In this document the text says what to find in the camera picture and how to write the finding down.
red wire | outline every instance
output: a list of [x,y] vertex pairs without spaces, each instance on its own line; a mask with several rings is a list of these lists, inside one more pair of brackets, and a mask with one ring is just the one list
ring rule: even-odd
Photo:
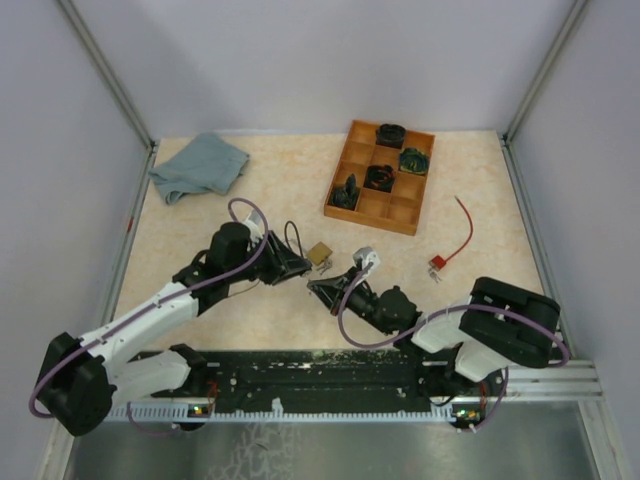
[[471,237],[473,237],[473,220],[471,220],[471,214],[469,213],[469,210],[467,210],[467,207],[464,206],[464,204],[460,201],[460,199],[457,196],[456,196],[456,202],[458,202],[458,205],[460,205],[462,210],[464,210],[464,213],[467,215],[467,219],[469,220],[469,236],[467,237],[467,239],[464,241],[464,243],[460,246],[458,250],[456,250],[455,252],[453,252],[451,255],[449,255],[447,258],[444,259],[446,263],[448,263],[449,260],[451,260],[457,254],[459,254],[464,249],[464,247],[469,245],[469,242],[471,241]]

beige floor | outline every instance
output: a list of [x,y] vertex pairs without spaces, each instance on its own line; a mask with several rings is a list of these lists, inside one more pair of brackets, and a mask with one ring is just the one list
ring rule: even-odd
[[[120,295],[117,315],[126,313],[159,290],[207,248],[212,234],[228,220],[227,201],[242,196],[256,202],[282,238],[284,223],[294,220],[306,247],[323,241],[333,249],[334,267],[325,276],[351,266],[351,254],[370,245],[382,265],[369,283],[378,293],[399,285],[423,311],[464,298],[474,280],[492,276],[541,292],[513,188],[495,132],[436,134],[435,148],[415,237],[377,230],[322,214],[322,204],[344,135],[244,136],[227,140],[250,153],[245,175],[228,197],[191,196],[173,206],[162,203],[151,185]],[[165,139],[157,163],[170,159],[189,139]],[[427,275],[436,254],[454,251],[468,226],[454,200],[470,210],[475,235],[470,245],[441,272],[442,282]],[[247,211],[238,207],[239,214]],[[202,317],[159,339],[150,348],[187,343],[196,349],[349,348],[336,319],[294,279],[277,287],[259,285],[230,298]],[[347,330],[363,342],[383,338],[352,314]]]

gray towel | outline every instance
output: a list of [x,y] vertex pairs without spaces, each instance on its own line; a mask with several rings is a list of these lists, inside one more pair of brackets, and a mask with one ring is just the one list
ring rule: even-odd
[[173,205],[189,193],[226,195],[248,161],[249,154],[215,133],[201,133],[149,176],[165,203]]

white wall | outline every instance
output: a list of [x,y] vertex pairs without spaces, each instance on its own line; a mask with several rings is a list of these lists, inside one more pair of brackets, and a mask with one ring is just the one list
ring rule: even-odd
[[640,3],[591,2],[516,138],[571,333],[640,477]]
[[51,0],[0,16],[0,477],[32,479],[51,421],[27,399],[46,347],[96,322],[143,147]]
[[151,134],[504,131],[571,0],[75,0]]

wooden tray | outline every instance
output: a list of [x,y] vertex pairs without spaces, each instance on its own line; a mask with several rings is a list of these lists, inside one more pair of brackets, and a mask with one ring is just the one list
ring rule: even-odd
[[[338,167],[329,186],[324,202],[324,214],[348,222],[382,228],[391,232],[415,235],[420,219],[422,198],[428,175],[414,175],[398,171],[398,157],[406,147],[414,147],[429,156],[433,153],[435,136],[407,130],[402,149],[376,145],[376,123],[354,120],[347,141],[342,149]],[[391,165],[396,179],[391,193],[384,193],[364,187],[364,179],[369,165]],[[336,186],[344,185],[352,173],[360,189],[356,209],[329,205],[331,192]]]

